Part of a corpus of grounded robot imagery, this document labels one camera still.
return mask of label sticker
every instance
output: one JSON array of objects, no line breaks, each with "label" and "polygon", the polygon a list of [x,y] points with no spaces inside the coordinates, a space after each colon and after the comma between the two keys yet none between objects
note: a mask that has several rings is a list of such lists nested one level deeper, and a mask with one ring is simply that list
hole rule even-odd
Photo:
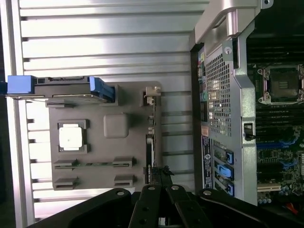
[{"label": "label sticker", "polygon": [[203,158],[203,188],[212,189],[211,140],[206,136],[201,137],[201,150]]}]

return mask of cpu socket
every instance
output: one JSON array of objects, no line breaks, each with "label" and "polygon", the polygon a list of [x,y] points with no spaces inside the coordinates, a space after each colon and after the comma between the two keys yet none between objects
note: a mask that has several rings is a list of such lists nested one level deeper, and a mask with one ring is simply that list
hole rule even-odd
[{"label": "cpu socket", "polygon": [[302,65],[268,66],[257,71],[263,76],[264,105],[292,105],[304,102],[304,69]]}]

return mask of motherboard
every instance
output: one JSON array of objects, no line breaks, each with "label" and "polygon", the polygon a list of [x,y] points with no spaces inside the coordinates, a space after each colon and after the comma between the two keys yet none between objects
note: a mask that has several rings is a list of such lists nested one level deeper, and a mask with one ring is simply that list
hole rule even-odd
[{"label": "motherboard", "polygon": [[248,65],[256,89],[258,204],[304,192],[302,65]]}]

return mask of ventilation grille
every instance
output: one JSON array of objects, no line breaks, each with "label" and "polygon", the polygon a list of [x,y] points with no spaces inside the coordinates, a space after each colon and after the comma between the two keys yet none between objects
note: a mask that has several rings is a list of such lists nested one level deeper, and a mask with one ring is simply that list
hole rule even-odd
[{"label": "ventilation grille", "polygon": [[223,149],[223,150],[227,149],[226,146],[224,146],[223,144],[221,144],[221,143],[218,142],[218,141],[213,140],[213,144],[214,144],[215,146],[217,146],[217,147]]},{"label": "ventilation grille", "polygon": [[229,65],[220,54],[206,65],[209,129],[231,136]]}]

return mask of blue latch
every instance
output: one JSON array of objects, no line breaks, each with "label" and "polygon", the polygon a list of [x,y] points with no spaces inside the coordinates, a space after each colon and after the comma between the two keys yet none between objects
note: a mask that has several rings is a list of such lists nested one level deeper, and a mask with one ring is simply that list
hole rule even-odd
[{"label": "blue latch", "polygon": [[233,152],[229,152],[229,151],[226,151],[226,161],[230,164],[230,165],[233,165]]},{"label": "blue latch", "polygon": [[6,82],[0,82],[0,95],[6,95],[8,92],[8,84]]},{"label": "blue latch", "polygon": [[230,196],[234,196],[234,186],[231,184],[228,184],[227,186],[227,192]]},{"label": "blue latch", "polygon": [[9,75],[8,94],[33,94],[34,77],[31,75]]},{"label": "blue latch", "polygon": [[90,76],[89,77],[90,90],[91,92],[97,92],[99,97],[104,98],[108,97],[112,102],[115,100],[115,89],[108,86],[98,77]]},{"label": "blue latch", "polygon": [[225,165],[218,165],[218,173],[224,177],[232,177],[231,169],[227,168]]}]

